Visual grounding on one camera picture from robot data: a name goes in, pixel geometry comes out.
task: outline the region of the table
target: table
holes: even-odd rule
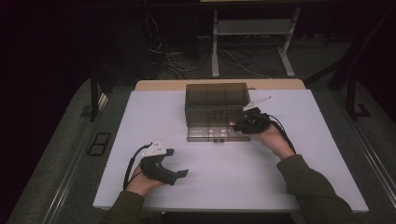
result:
[[[368,211],[311,91],[304,90],[297,79],[285,80],[294,82],[289,83],[290,90],[285,90],[288,85],[282,84],[282,80],[230,81],[246,82],[250,88],[263,87],[264,90],[249,91],[251,100],[273,96],[260,109],[282,122],[297,152],[304,155],[311,168],[328,177],[353,211]],[[200,81],[226,80],[143,81],[136,85],[93,206],[108,209],[115,202],[129,159],[139,147],[160,138],[165,147],[176,150],[174,156],[164,159],[163,166],[173,171],[190,171],[173,187],[152,191],[145,201],[145,210],[294,212],[299,209],[294,197],[285,193],[283,177],[276,169],[278,158],[257,139],[218,144],[187,142],[183,89],[187,83]],[[271,82],[273,86],[265,89]]]

